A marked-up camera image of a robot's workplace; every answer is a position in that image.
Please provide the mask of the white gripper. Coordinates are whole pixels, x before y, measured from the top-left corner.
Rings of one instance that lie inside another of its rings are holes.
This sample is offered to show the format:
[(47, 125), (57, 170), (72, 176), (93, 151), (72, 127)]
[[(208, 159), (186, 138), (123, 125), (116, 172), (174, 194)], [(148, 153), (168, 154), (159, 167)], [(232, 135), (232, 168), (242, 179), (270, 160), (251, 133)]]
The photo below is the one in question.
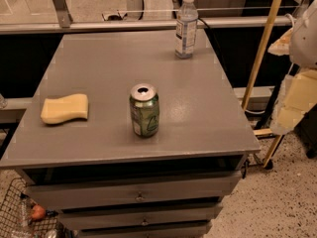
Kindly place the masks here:
[(275, 56), (290, 56), (302, 68), (282, 81), (269, 129), (285, 135), (317, 104), (317, 0), (304, 11), (294, 28), (287, 30), (268, 50)]

